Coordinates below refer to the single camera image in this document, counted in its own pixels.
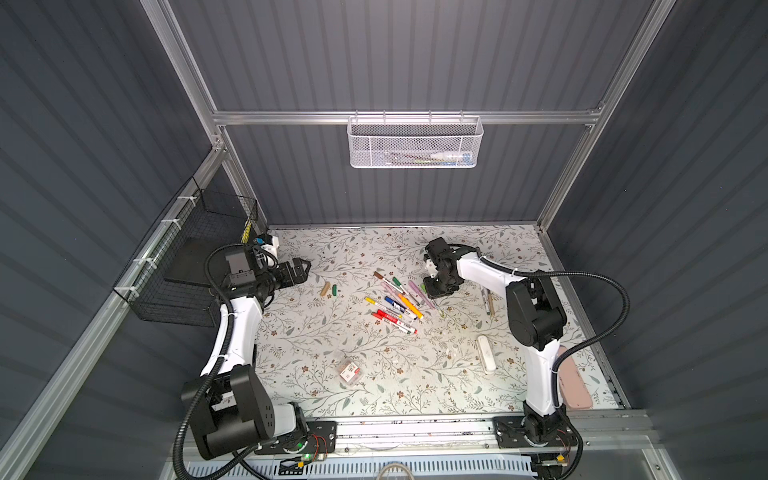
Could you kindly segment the dark green capped marker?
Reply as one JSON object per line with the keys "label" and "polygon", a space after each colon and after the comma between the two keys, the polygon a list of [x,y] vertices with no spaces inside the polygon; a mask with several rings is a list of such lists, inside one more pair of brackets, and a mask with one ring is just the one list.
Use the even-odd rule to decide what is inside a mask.
{"label": "dark green capped marker", "polygon": [[490,303],[489,303],[489,300],[488,300],[488,293],[487,293],[487,290],[485,288],[481,288],[481,298],[482,298],[482,301],[483,301],[485,313],[486,313],[487,316],[490,317],[491,316],[491,308],[490,308]]}

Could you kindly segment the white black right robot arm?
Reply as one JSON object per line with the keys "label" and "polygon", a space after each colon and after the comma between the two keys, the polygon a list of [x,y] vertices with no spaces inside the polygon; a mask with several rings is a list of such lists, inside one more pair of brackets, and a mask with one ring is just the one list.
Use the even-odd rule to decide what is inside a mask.
{"label": "white black right robot arm", "polygon": [[424,284],[431,299],[450,296],[464,283],[474,282],[505,300],[509,330],[525,348],[522,428],[531,445],[546,445],[566,428],[554,364],[567,315],[552,281],[505,267],[475,247],[450,244],[442,237],[427,244],[424,261],[430,273]]}

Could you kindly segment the blue capped marker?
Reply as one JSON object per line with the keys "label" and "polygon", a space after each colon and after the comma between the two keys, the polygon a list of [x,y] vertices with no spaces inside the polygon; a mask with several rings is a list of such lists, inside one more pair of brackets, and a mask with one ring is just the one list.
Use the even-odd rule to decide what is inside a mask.
{"label": "blue capped marker", "polygon": [[385,296],[384,300],[395,310],[397,310],[400,314],[407,316],[411,319],[417,319],[417,316],[406,306],[404,306],[402,303],[394,300],[393,298],[389,296]]}

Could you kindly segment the metal base rail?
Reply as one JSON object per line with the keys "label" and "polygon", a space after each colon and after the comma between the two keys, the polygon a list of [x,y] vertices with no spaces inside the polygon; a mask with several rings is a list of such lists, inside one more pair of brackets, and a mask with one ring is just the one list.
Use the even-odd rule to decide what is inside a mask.
{"label": "metal base rail", "polygon": [[[571,410],[586,451],[661,448],[661,436],[644,410]],[[318,450],[335,457],[384,454],[496,452],[496,413],[335,417],[334,437]]]}

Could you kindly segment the white eraser case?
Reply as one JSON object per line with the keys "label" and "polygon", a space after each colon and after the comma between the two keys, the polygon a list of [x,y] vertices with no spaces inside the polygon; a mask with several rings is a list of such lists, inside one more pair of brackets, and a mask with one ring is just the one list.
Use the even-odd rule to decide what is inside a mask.
{"label": "white eraser case", "polygon": [[476,339],[480,361],[486,373],[492,373],[497,369],[491,342],[485,335],[479,335]]}

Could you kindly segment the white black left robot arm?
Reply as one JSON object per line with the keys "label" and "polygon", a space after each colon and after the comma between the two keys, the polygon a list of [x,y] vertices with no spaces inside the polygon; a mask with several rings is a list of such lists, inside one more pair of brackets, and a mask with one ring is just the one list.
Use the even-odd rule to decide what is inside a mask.
{"label": "white black left robot arm", "polygon": [[311,268],[301,258],[280,262],[278,247],[277,237],[264,234],[219,247],[203,263],[219,299],[220,321],[200,377],[182,389],[187,423],[179,437],[191,432],[206,460],[309,434],[301,408],[294,402],[274,403],[254,366],[256,334],[266,307],[276,291],[306,282]]}

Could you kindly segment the red capped marker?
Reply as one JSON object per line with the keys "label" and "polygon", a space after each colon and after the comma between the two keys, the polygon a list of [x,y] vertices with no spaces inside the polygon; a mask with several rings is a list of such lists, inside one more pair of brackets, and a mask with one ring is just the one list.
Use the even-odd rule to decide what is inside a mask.
{"label": "red capped marker", "polygon": [[388,314],[388,313],[386,313],[386,312],[384,312],[382,310],[377,310],[376,312],[373,313],[373,316],[376,317],[379,320],[385,321],[389,325],[397,328],[398,330],[400,330],[400,331],[402,331],[402,332],[404,332],[406,334],[414,335],[414,334],[417,333],[417,330],[415,328],[410,327],[410,326],[406,326],[397,317],[394,317],[394,316],[392,316],[392,315],[390,315],[390,314]]}
{"label": "red capped marker", "polygon": [[383,320],[388,321],[389,323],[396,326],[401,331],[407,332],[408,334],[416,334],[418,332],[418,330],[415,327],[406,324],[402,319],[392,316],[380,309],[376,311],[376,316]]}

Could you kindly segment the yellow capped marker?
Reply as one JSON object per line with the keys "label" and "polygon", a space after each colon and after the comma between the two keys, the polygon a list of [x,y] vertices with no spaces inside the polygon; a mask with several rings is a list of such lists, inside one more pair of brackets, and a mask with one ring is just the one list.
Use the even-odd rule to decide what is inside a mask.
{"label": "yellow capped marker", "polygon": [[375,306],[377,309],[380,309],[380,310],[382,310],[382,311],[385,311],[385,312],[387,312],[388,314],[390,314],[390,315],[392,315],[392,316],[395,316],[395,317],[397,317],[397,318],[402,318],[402,316],[401,316],[401,314],[400,314],[400,312],[399,312],[399,311],[395,310],[394,308],[391,308],[390,306],[387,306],[386,304],[382,304],[382,303],[380,303],[380,302],[377,302],[377,301],[373,300],[373,299],[372,299],[372,298],[370,298],[370,297],[365,297],[365,300],[366,300],[368,303],[370,303],[370,304],[372,304],[373,306]]}

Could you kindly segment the orange highlighter pen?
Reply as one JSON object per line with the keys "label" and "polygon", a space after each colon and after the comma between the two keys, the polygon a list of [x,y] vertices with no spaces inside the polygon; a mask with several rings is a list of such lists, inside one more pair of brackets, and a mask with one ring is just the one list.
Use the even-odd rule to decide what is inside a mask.
{"label": "orange highlighter pen", "polygon": [[423,313],[405,295],[398,293],[397,296],[400,302],[406,306],[406,308],[414,315],[415,318],[423,318]]}

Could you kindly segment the purple highlighter pen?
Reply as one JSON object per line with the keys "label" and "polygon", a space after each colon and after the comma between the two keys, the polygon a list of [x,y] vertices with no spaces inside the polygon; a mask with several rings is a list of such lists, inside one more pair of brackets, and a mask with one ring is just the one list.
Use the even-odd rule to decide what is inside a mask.
{"label": "purple highlighter pen", "polygon": [[427,306],[429,306],[434,310],[437,309],[436,305],[429,299],[426,293],[414,281],[409,280],[408,286],[412,290],[412,292],[415,293]]}

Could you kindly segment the pink pencil case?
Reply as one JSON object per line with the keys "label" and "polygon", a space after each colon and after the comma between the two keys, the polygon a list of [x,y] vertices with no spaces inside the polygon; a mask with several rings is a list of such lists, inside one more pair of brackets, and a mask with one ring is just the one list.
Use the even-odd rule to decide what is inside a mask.
{"label": "pink pencil case", "polygon": [[589,410],[593,408],[592,396],[571,356],[563,361],[559,367],[558,375],[561,398],[569,409]]}

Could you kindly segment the small red white box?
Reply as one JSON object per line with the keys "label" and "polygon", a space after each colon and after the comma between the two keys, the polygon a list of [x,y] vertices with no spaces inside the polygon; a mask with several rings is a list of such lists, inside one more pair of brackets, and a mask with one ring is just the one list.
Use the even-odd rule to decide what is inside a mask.
{"label": "small red white box", "polygon": [[354,385],[362,377],[361,364],[353,358],[344,358],[337,367],[338,375],[345,385]]}

